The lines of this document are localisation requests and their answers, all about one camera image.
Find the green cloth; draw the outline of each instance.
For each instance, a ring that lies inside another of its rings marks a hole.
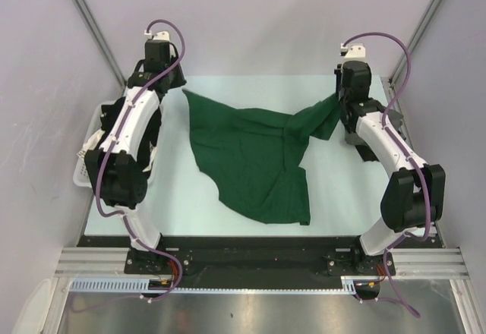
[[[234,109],[185,90],[191,147],[199,169],[219,189],[219,200],[264,223],[311,222],[305,170],[309,136],[329,140],[339,121],[332,95],[295,115]]]

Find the white plastic basket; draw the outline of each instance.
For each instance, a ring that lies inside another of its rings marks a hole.
[[[93,113],[93,117],[90,121],[90,126],[88,127],[88,131],[86,132],[86,136],[84,137],[84,142],[86,143],[88,139],[94,134],[95,131],[101,127],[101,121],[99,117],[101,116],[101,106],[103,105],[112,105],[115,101],[104,101],[101,102],[95,109]],[[160,111],[162,113],[162,121],[164,119],[163,108],[160,106]],[[157,164],[157,158],[154,159],[152,164],[152,171],[150,173],[150,177],[147,181],[148,185],[150,185],[155,177],[155,168]],[[84,165],[84,161],[81,158],[77,159],[76,167],[74,168],[73,174],[73,182],[79,187],[88,187],[91,188],[90,177],[88,176],[88,171],[86,170],[86,166]]]

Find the white table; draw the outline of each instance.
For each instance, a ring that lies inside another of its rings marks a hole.
[[[334,76],[187,77],[186,87],[236,108],[262,108],[295,114],[329,96]],[[370,96],[387,103],[380,78]],[[163,100],[156,175],[144,209],[163,235],[180,236],[337,236],[360,235],[380,217],[388,183],[379,162],[362,162],[344,141],[339,123],[329,141],[311,137],[301,162],[307,171],[311,224],[265,225],[245,218],[218,200],[214,182],[201,173],[189,144],[188,102],[180,90]],[[128,235],[120,218],[104,219],[92,203],[85,235]]]

